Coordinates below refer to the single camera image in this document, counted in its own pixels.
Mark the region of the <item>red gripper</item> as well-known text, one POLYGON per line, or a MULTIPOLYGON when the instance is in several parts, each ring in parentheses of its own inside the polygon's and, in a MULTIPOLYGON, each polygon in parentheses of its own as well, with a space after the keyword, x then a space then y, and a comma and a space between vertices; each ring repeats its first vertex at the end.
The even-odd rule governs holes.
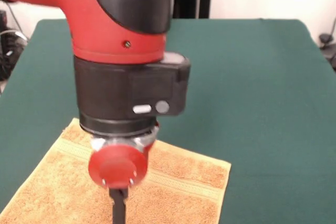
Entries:
POLYGON ((128 187, 137 185, 146 176, 149 151, 159 131, 156 123, 144 134, 130 137, 93 136, 88 172, 98 185, 109 188, 113 200, 112 223, 125 224, 128 187))

